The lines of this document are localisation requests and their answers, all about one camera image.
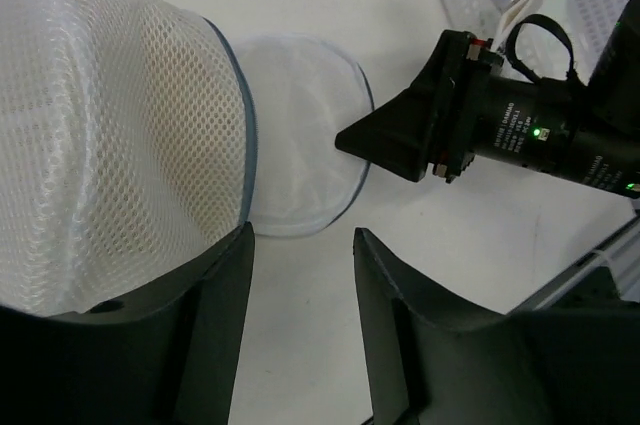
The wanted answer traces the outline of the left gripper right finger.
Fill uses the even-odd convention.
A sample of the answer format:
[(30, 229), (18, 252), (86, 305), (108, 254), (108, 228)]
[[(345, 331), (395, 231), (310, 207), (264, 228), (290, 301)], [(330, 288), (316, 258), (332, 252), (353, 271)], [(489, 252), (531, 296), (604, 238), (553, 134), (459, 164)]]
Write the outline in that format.
[(611, 267), (559, 276), (506, 314), (359, 228), (355, 284), (375, 424), (635, 424), (639, 305)]

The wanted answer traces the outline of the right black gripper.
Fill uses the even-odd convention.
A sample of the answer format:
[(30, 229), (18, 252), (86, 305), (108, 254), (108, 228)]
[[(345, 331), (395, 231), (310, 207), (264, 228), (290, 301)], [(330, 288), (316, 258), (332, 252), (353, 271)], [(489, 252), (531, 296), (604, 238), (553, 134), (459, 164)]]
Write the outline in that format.
[(543, 77), (516, 53), (469, 32), (444, 31), (411, 84), (335, 138), (338, 150), (405, 180), (452, 182), (477, 157), (556, 177), (578, 129), (583, 85), (568, 62), (562, 80)]

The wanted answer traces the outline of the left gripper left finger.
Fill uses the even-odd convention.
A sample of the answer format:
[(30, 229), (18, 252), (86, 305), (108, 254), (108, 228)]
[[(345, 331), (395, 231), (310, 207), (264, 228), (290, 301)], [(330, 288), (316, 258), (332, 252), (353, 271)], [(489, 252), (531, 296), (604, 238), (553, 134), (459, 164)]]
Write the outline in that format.
[(255, 236), (244, 224), (194, 260), (84, 313), (1, 310), (5, 424), (225, 424)]

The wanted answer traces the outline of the white mesh laundry bag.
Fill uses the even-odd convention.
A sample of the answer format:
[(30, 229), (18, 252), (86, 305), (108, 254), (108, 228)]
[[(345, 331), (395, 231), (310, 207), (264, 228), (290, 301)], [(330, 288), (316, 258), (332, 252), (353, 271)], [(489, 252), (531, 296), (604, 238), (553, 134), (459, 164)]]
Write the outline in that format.
[(85, 312), (232, 230), (334, 223), (366, 162), (359, 64), (305, 35), (230, 43), (162, 0), (1, 0), (1, 302)]

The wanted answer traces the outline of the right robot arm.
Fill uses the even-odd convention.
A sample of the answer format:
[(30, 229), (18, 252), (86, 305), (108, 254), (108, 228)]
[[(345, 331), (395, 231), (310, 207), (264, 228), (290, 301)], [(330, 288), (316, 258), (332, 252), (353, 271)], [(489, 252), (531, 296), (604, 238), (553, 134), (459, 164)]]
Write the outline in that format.
[(340, 131), (337, 149), (406, 180), (452, 181), (478, 156), (635, 199), (639, 195), (639, 1), (629, 0), (588, 81), (542, 77), (516, 53), (443, 32), (394, 99)]

